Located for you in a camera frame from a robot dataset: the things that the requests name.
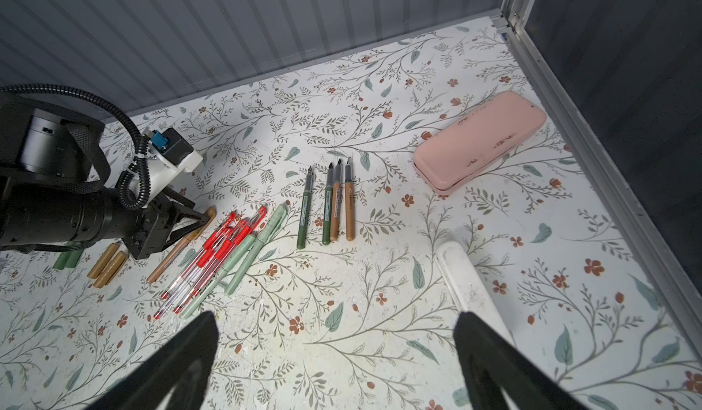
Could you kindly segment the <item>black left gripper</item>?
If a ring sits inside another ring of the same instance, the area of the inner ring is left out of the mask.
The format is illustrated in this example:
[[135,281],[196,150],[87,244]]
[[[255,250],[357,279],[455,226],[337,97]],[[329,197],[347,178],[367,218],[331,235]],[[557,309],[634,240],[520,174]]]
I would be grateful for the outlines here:
[[110,101],[92,93],[75,97],[122,123],[135,145],[135,159],[108,188],[111,166],[100,147],[100,121],[22,93],[2,94],[2,249],[68,252],[120,238],[134,258],[146,259],[210,221],[170,187],[151,208],[146,137]]

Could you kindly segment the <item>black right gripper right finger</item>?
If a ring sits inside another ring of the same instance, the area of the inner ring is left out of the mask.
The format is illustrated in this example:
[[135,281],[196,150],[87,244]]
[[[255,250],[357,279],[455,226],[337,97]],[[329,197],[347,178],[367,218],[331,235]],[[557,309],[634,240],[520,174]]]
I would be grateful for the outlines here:
[[453,338],[474,409],[583,409],[472,312],[459,315]]

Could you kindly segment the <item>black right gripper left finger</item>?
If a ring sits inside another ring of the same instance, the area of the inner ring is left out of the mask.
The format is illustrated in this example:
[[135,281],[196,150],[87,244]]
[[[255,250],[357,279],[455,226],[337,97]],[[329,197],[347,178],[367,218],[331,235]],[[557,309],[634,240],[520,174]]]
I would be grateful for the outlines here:
[[219,344],[216,318],[197,316],[130,375],[89,405],[91,409],[199,409]]

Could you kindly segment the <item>dark green pen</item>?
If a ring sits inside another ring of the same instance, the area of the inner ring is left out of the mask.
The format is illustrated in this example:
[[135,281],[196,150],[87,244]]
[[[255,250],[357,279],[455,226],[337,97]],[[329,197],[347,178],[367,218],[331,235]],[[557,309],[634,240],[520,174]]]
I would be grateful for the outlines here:
[[323,216],[322,244],[328,246],[331,243],[331,218],[332,218],[332,198],[334,181],[334,163],[330,163],[327,168],[327,180],[325,181],[325,200]]
[[298,227],[296,247],[305,249],[306,236],[309,225],[310,207],[313,192],[314,168],[310,166],[305,176],[305,189],[303,189],[303,200],[300,211],[300,221]]

